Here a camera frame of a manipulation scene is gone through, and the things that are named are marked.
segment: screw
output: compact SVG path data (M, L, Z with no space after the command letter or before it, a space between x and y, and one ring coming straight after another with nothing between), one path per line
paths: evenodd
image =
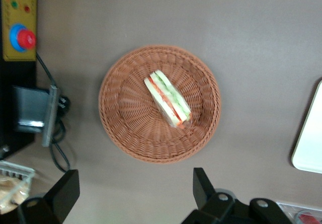
M4 152L9 152L10 151L10 148L9 148L9 146L8 145L5 145L3 148L2 148L2 150L4 151Z
M223 200L223 201L228 200L228 196L226 196L225 194L219 194L218 198L219 198L219 200Z
M30 200L28 203L27 203L27 207L33 207L35 205L37 205L37 203L39 202L39 200Z
M260 207L263 207L263 208L268 207L267 202L266 202L266 201L264 201L264 200L258 200L258 201L257 201L257 205L259 205Z

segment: gray table surface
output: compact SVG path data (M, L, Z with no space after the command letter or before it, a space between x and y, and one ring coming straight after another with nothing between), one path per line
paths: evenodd
M196 208L193 167L245 203L266 197L322 208L322 175L290 162L322 77L321 9L322 0L38 0L38 51L72 101L62 148L79 169L81 196L65 223L181 223ZM221 90L215 135L177 164L128 156L99 119L104 75L148 44L192 52ZM40 142L9 159L37 171L33 193L62 176Z

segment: sandwich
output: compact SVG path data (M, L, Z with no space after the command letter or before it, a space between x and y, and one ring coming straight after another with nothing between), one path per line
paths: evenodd
M156 70L144 79L144 83L169 124L184 128L184 123L192 118L191 109L166 75L161 70Z

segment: small green light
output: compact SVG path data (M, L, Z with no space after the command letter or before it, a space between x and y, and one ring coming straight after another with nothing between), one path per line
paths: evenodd
M18 3L17 3L15 0L12 0L12 1L11 1L11 6L12 6L14 9L17 9L17 8L18 8Z

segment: yellow control panel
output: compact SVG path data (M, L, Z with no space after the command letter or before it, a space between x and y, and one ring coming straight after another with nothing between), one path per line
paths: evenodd
M1 0L5 61L36 60L37 0Z

